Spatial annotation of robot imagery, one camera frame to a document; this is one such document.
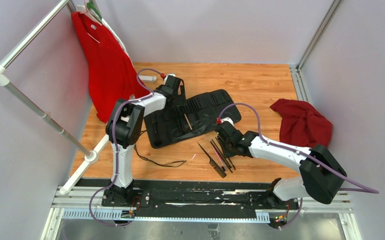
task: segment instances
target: gray wall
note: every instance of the gray wall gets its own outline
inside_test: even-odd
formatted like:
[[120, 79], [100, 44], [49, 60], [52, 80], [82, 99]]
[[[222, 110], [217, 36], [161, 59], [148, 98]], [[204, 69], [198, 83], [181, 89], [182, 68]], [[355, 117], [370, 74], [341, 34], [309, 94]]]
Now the gray wall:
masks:
[[380, 191], [350, 193], [363, 239], [385, 239], [385, 1], [343, 1], [303, 75], [334, 125], [330, 150], [349, 177]]
[[296, 64], [331, 1], [97, 0], [97, 3], [102, 16], [136, 62]]
[[[0, 1], [0, 60], [57, 0]], [[80, 138], [89, 112], [88, 66], [66, 9], [8, 68], [28, 97]], [[39, 239], [75, 148], [0, 87], [0, 239]]]

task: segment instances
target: red cloth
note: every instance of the red cloth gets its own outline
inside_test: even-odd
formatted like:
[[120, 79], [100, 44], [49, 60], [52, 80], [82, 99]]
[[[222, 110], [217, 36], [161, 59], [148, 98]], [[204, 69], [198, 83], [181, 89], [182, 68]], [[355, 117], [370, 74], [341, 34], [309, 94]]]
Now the red cloth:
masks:
[[279, 140], [299, 147], [328, 147], [333, 134], [333, 124], [306, 101], [279, 99], [272, 110], [282, 117]]
[[89, 95], [97, 117], [106, 123], [118, 99], [128, 100], [132, 94], [140, 98], [149, 92], [138, 84], [131, 60], [104, 25], [80, 12], [71, 18], [88, 62]]

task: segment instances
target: wooden tabletop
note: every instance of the wooden tabletop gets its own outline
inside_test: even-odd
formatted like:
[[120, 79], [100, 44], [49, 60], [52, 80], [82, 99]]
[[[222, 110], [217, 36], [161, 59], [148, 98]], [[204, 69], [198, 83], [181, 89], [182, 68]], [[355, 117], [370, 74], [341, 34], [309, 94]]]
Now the wooden tabletop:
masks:
[[[279, 141], [282, 118], [272, 111], [270, 106], [278, 99], [296, 100], [296, 92], [286, 64], [224, 64], [224, 63], [135, 63], [138, 71], [143, 68], [153, 68], [160, 72], [175, 73], [185, 81], [186, 97], [225, 89], [238, 103], [253, 106], [261, 119], [262, 134], [270, 139]], [[157, 76], [147, 71], [141, 74]], [[163, 84], [160, 77], [154, 83], [146, 83], [147, 87], [155, 89]], [[243, 134], [250, 130], [257, 132], [257, 120], [254, 113], [245, 106], [238, 106], [241, 121], [235, 127]], [[93, 149], [105, 135], [105, 123], [97, 116], [92, 106], [81, 143], [88, 149]], [[262, 182], [270, 183], [275, 178], [291, 178], [298, 174], [293, 170], [265, 159], [255, 159], [242, 156], [231, 158], [236, 170], [221, 178], [209, 165], [209, 158], [198, 146], [199, 142], [215, 161], [219, 161], [209, 143], [216, 136], [215, 132], [184, 140], [159, 149], [150, 146], [147, 133], [143, 134], [137, 144], [139, 154], [160, 164], [172, 161], [186, 160], [180, 167], [161, 167], [140, 159], [133, 153], [132, 175], [134, 179], [149, 180], [189, 180], [189, 181], [219, 181], [219, 182]], [[73, 173], [84, 160], [84, 155], [76, 154]], [[113, 153], [110, 144], [100, 154], [97, 163], [93, 164], [84, 177], [110, 178], [113, 173]]]

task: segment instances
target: red garment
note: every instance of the red garment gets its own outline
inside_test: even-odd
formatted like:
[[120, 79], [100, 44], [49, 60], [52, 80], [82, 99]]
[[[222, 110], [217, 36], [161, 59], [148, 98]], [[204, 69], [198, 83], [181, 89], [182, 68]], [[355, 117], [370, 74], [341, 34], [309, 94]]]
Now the red garment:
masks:
[[149, 92], [138, 84], [131, 60], [104, 25], [80, 12], [71, 18], [88, 62], [89, 95], [97, 117], [106, 123], [118, 99], [128, 100], [132, 94], [140, 98]]
[[279, 140], [299, 147], [328, 147], [333, 135], [333, 124], [306, 101], [279, 99], [272, 110], [282, 117]]

